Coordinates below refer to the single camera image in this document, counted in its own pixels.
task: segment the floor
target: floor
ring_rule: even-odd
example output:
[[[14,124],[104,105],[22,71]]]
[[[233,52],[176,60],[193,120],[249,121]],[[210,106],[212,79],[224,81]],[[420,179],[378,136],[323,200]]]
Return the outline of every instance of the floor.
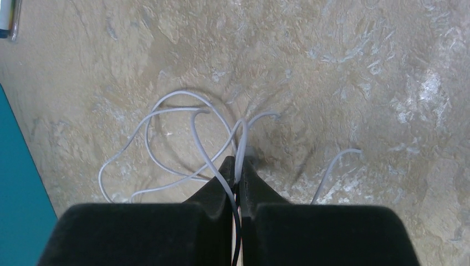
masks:
[[[0,82],[58,215],[104,201],[103,162],[160,97],[189,88],[229,122],[281,113],[249,143],[292,202],[310,202],[336,153],[362,149],[342,158],[320,203],[388,206],[422,265],[467,266],[469,45],[465,0],[25,0],[17,43],[0,42]],[[216,152],[223,126],[197,122]],[[115,201],[178,178],[152,164],[143,139],[105,172]],[[191,140],[187,113],[153,124],[156,156],[188,173],[202,163]],[[140,200],[183,201],[200,185]]]

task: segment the beige floor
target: beige floor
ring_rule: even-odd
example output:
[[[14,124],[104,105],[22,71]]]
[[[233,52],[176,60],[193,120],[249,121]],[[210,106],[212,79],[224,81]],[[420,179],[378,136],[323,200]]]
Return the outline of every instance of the beige floor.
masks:
[[[389,206],[422,265],[470,264],[470,2],[24,0],[20,30],[16,44],[0,42],[0,82],[57,214],[103,201],[101,164],[157,99],[191,87],[230,122],[282,114],[250,144],[292,202],[311,200],[339,150],[361,148],[320,202]],[[202,162],[188,122],[164,115],[152,129],[157,157],[187,172]],[[213,115],[198,129],[209,152],[227,136]],[[140,135],[105,184],[126,201],[175,179]],[[141,200],[182,201],[199,186]]]

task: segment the teal mat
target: teal mat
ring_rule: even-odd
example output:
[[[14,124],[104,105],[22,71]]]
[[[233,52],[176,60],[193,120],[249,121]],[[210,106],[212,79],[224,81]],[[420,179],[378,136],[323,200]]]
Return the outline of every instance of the teal mat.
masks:
[[[0,85],[0,265],[36,265],[56,221]]]

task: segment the white stain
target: white stain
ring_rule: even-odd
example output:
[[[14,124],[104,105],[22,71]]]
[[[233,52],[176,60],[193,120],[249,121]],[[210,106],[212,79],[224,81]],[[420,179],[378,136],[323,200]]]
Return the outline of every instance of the white stain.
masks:
[[[420,100],[435,103],[439,97],[438,89],[441,86],[441,77],[430,70],[426,73],[426,80],[421,84]]]
[[[226,72],[225,71],[214,71],[212,72],[212,81],[215,83],[220,81],[220,78],[225,76]]]
[[[364,98],[366,100],[369,100],[370,99],[370,89],[372,88],[372,86],[369,83],[361,83],[358,86],[361,88],[361,91],[364,95]]]
[[[325,16],[328,15],[329,9],[330,9],[330,7],[333,5],[333,2],[334,2],[334,0],[328,0],[328,2],[326,3],[325,7],[323,7],[323,9],[321,10],[321,16],[322,16],[322,17],[325,17]]]
[[[403,142],[400,143],[398,146],[395,146],[393,148],[390,148],[389,151],[401,151],[403,150],[404,148],[406,147],[406,144],[404,144]]]
[[[380,59],[375,60],[372,64],[368,65],[367,68],[372,68],[380,63]]]
[[[318,57],[318,53],[313,49],[311,48],[310,50],[306,51],[307,53],[307,56],[310,58],[310,59],[316,59]]]
[[[419,154],[420,150],[414,147],[407,147],[406,151],[410,154]]]
[[[121,203],[124,203],[124,202],[128,202],[129,200],[126,198],[126,197],[123,197],[121,195],[121,193],[117,192],[117,193],[113,193],[111,195],[111,200],[113,202],[121,202]]]
[[[338,199],[338,203],[339,203],[339,204],[342,204],[342,203],[349,203],[349,202],[350,202],[350,201],[349,201],[348,198],[339,198],[339,199]]]
[[[354,187],[356,187],[357,185],[359,185],[359,181],[358,180],[352,180],[351,182],[349,182],[349,184],[345,185],[344,186],[344,191],[346,192],[349,192],[349,191],[352,191]]]
[[[340,95],[341,95],[341,100],[346,100],[346,98],[348,97],[348,92],[346,90],[342,90]]]
[[[398,122],[401,124],[406,123],[406,114],[404,112],[398,114]]]

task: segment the black plastic piece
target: black plastic piece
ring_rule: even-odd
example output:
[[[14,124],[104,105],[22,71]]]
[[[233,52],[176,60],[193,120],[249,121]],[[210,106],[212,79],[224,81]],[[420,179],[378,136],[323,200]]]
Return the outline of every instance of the black plastic piece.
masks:
[[[234,158],[220,168],[242,215],[243,264],[418,266],[392,210],[290,204],[251,163],[234,184]],[[211,179],[177,204],[83,204],[59,220],[39,266],[230,265],[232,210]]]
[[[219,169],[234,184],[234,158]],[[211,179],[184,203],[81,204],[68,209],[39,266],[230,265],[232,211]]]
[[[6,39],[10,36],[10,31],[5,29],[0,29],[0,39]]]

